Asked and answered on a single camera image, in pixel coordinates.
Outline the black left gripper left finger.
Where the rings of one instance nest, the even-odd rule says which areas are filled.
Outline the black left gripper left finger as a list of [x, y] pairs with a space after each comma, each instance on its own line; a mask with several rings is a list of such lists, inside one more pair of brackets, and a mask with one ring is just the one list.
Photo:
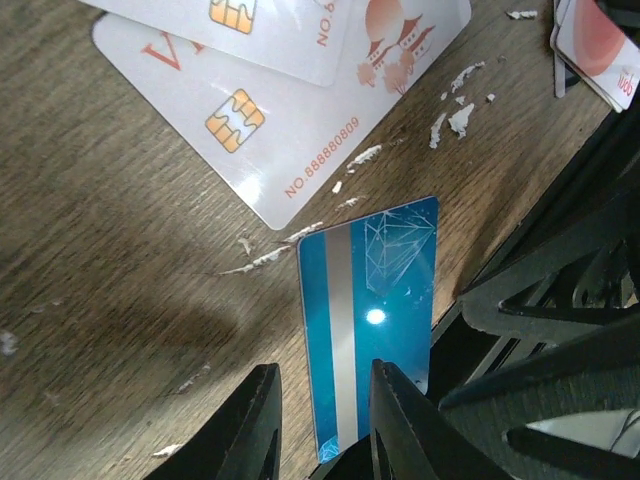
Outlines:
[[281, 443], [280, 368], [276, 363], [260, 364], [146, 479], [277, 479]]

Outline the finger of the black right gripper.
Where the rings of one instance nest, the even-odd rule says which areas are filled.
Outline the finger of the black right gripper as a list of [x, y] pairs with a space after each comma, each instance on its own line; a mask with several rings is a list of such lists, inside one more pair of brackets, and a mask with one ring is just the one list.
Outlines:
[[639, 229], [639, 197], [618, 194], [462, 296], [474, 329], [548, 349], [444, 397], [441, 414], [519, 479], [636, 479], [639, 461], [530, 428], [558, 417], [639, 407], [639, 308], [551, 308], [510, 298]]

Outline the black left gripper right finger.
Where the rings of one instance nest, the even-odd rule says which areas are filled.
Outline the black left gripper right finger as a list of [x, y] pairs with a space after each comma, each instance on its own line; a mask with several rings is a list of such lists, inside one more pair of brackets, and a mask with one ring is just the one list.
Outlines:
[[391, 362], [372, 362], [370, 443], [376, 479], [509, 479]]

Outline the blue card silver stripe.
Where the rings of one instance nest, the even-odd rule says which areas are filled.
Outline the blue card silver stripe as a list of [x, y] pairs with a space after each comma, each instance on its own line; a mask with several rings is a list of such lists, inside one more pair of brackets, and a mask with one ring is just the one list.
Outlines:
[[439, 201], [425, 197], [305, 236], [297, 246], [319, 462], [370, 432], [372, 363], [428, 389]]

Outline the white VIP card with chip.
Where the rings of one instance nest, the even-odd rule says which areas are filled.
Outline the white VIP card with chip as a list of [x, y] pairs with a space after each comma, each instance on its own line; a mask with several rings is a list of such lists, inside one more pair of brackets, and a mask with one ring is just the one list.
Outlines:
[[96, 47], [271, 228], [284, 228], [468, 24], [467, 1], [405, 1], [403, 39], [364, 65], [368, 16], [356, 24], [327, 87], [268, 72], [107, 14]]

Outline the white card large red circle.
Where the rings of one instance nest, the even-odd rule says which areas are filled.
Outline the white card large red circle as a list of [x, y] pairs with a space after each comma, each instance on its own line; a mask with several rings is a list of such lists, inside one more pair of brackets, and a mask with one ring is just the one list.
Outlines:
[[639, 87], [639, 48], [596, 2], [558, 2], [550, 45], [612, 109], [630, 107]]

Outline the white VIP card upper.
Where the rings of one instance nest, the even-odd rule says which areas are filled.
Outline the white VIP card upper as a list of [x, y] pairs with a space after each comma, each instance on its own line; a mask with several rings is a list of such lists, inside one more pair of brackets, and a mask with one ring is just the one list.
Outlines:
[[334, 82], [351, 10], [348, 0], [85, 3], [321, 87]]

